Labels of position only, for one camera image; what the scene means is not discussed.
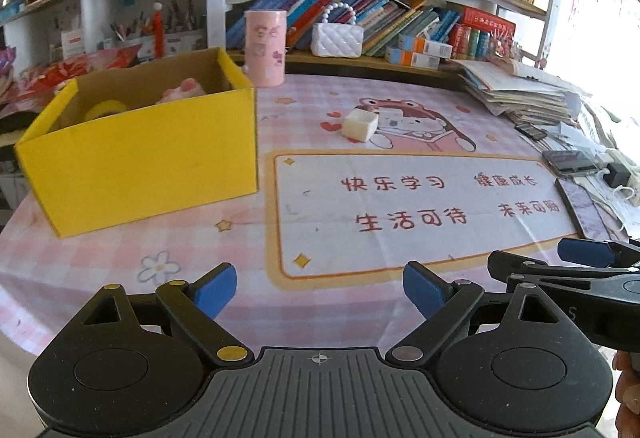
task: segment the white quilted handbag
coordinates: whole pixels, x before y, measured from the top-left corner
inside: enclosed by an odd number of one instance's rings
[[[348,24],[329,23],[329,14],[335,8],[346,8],[350,14]],[[356,14],[346,3],[332,3],[324,9],[322,22],[316,23],[311,34],[311,51],[317,57],[360,57],[364,30],[356,25]]]

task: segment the orange border frame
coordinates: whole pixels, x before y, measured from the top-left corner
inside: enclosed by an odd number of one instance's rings
[[[499,160],[527,160],[533,161],[541,165],[548,171],[548,168],[540,162],[538,158],[529,156],[508,156],[501,154],[460,154],[450,152],[407,152],[397,150],[386,151],[353,151],[340,149],[300,149],[300,150],[276,150],[264,155],[264,201],[265,201],[265,226],[266,226],[266,242],[265,242],[265,262],[266,273],[270,281],[281,290],[317,290],[322,288],[344,288],[348,286],[361,286],[365,284],[374,284],[385,282],[393,279],[400,279],[404,266],[396,266],[389,268],[381,268],[378,270],[367,270],[365,272],[345,272],[344,274],[327,274],[327,275],[306,275],[303,277],[293,277],[287,275],[282,266],[282,243],[280,241],[280,213],[277,201],[277,171],[276,159],[279,156],[300,156],[300,155],[322,155],[329,156],[333,154],[348,155],[367,155],[385,154],[399,156],[454,156],[458,158],[495,158]],[[534,250],[548,250],[554,248],[558,241],[562,238],[576,236],[573,234],[565,234],[551,240],[533,241],[521,246],[513,246],[505,248],[505,251],[514,250],[520,252],[530,252]],[[434,272],[453,272],[475,266],[481,266],[486,263],[489,252],[483,254],[475,254],[466,258],[453,260],[435,261],[423,263]]]

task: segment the pink tumbler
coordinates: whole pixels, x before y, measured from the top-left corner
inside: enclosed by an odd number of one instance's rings
[[[273,88],[284,82],[287,35],[285,10],[247,10],[244,72],[257,88]]]

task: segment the table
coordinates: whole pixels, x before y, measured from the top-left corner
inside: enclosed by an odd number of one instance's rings
[[[374,143],[341,136],[355,106],[380,112]],[[421,322],[407,260],[499,291],[487,252],[557,262],[573,232],[535,149],[466,94],[288,75],[258,92],[257,121],[255,195],[59,240],[30,194],[0,235],[0,330],[38,354],[103,284],[146,293],[228,261],[238,292],[217,320],[255,351],[384,352]]]

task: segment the black phone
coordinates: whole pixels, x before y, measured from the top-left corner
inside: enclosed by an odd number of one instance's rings
[[[578,236],[587,240],[610,240],[610,234],[602,221],[595,203],[587,189],[570,180],[556,179],[556,188],[564,206],[574,222]]]
[[[517,124],[515,128],[524,136],[528,136],[533,140],[542,140],[546,137],[546,132],[542,131],[542,129],[536,128],[536,126],[532,126],[531,124]]]
[[[558,176],[587,176],[598,172],[596,164],[582,151],[543,151],[542,158]]]

